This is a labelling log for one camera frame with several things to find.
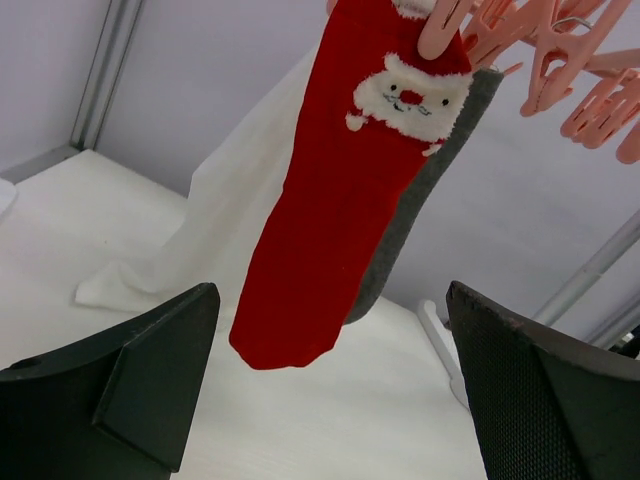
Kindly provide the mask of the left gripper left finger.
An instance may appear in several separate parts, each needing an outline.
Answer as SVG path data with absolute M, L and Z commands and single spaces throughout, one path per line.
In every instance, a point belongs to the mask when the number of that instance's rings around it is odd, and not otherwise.
M 213 283 L 1 372 L 4 479 L 179 471 L 220 307 Z

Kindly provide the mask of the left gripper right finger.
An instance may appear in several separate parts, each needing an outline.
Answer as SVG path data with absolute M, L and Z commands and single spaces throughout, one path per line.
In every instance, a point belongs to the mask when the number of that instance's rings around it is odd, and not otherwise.
M 490 479 L 639 477 L 639 363 L 454 281 L 449 320 Z

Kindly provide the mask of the dark grey sock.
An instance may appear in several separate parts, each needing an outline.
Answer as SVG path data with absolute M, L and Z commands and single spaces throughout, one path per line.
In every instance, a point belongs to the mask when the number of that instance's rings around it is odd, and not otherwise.
M 428 204 L 439 191 L 437 185 L 474 133 L 503 83 L 505 74 L 496 68 L 474 73 L 470 93 L 444 147 L 436 153 L 401 195 L 393 220 L 387 227 L 363 277 L 348 324 L 362 319 L 384 294 L 402 305 L 411 305 L 418 288 L 411 282 L 424 279 L 430 247 L 420 246 L 429 238 Z

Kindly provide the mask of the red santa sock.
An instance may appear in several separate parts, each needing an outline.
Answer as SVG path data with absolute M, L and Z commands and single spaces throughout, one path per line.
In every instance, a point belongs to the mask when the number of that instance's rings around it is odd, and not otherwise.
M 401 195 L 450 136 L 472 67 L 459 35 L 419 54 L 433 7 L 333 8 L 229 335 L 251 368 L 304 367 L 334 347 Z

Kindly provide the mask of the pink round clip hanger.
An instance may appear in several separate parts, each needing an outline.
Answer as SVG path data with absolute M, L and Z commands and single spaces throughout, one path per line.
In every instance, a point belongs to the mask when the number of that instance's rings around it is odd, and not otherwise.
M 629 10 L 628 1 L 396 1 L 396 10 L 423 27 L 418 51 L 434 59 L 461 34 L 474 68 L 489 67 L 517 42 L 533 47 L 528 97 L 530 117 L 569 96 L 583 72 L 598 77 L 561 126 L 563 137 L 597 149 L 620 130 L 616 150 L 623 164 L 639 160 L 639 51 L 599 48 Z

